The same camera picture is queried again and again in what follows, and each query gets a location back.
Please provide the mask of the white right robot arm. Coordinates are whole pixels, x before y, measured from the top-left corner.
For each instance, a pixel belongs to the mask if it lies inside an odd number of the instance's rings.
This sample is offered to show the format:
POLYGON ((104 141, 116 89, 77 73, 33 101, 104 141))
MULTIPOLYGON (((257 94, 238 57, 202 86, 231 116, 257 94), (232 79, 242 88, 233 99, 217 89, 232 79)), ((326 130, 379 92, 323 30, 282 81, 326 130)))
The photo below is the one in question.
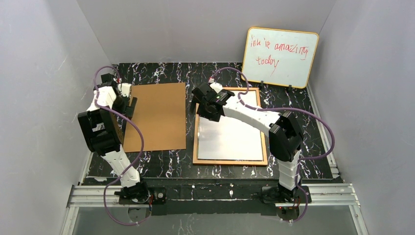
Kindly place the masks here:
POLYGON ((258 89, 247 93, 219 83, 192 91, 196 113, 193 161, 196 164, 266 165, 266 154, 277 159, 279 185, 294 190, 303 131, 292 112, 262 111, 258 89))

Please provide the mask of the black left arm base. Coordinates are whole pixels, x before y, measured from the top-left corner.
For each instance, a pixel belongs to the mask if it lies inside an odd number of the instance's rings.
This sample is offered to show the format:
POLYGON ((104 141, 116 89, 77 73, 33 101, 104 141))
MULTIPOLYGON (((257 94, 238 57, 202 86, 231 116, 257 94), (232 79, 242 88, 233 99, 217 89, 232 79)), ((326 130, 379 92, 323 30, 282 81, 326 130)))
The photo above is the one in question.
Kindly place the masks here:
POLYGON ((163 205, 166 203, 166 188, 148 188, 140 192, 127 192, 125 189, 114 192, 120 205, 163 205))

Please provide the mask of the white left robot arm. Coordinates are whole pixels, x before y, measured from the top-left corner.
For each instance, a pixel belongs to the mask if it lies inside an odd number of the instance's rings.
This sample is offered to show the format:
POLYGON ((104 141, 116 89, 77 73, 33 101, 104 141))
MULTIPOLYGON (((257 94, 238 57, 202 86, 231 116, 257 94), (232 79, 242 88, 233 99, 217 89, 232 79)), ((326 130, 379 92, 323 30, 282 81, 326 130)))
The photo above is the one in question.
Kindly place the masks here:
POLYGON ((103 109, 107 107, 131 119, 137 103, 136 97, 131 97, 132 85, 129 83, 116 83, 115 76, 104 74, 102 83, 97 85, 99 97, 94 98, 90 107, 77 116, 88 149, 96 153, 113 168, 114 173, 120 177, 121 186, 134 187, 140 182, 140 176, 130 165, 122 145, 124 141, 121 127, 116 115, 103 109))

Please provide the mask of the brown frame backing board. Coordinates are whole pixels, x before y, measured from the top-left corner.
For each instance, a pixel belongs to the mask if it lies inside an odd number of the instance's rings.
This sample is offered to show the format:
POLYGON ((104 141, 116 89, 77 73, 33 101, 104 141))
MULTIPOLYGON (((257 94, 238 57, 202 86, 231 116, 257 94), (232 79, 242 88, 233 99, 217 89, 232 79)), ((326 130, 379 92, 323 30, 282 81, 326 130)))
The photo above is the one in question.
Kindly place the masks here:
POLYGON ((135 85, 132 122, 144 139, 144 151, 186 148, 185 83, 135 85))

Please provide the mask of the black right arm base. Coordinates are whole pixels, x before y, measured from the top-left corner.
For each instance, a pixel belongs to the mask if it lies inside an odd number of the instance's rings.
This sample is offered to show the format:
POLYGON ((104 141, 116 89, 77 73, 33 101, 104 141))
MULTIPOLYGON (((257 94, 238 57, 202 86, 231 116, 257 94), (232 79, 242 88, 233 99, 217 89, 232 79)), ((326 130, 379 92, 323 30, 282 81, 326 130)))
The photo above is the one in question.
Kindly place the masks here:
POLYGON ((259 198, 263 203, 268 204, 288 204, 291 207, 299 206, 301 203, 305 204, 306 200, 311 203, 311 193, 309 187, 302 188, 295 187, 293 190, 288 190, 283 186, 276 187, 262 187, 259 198))

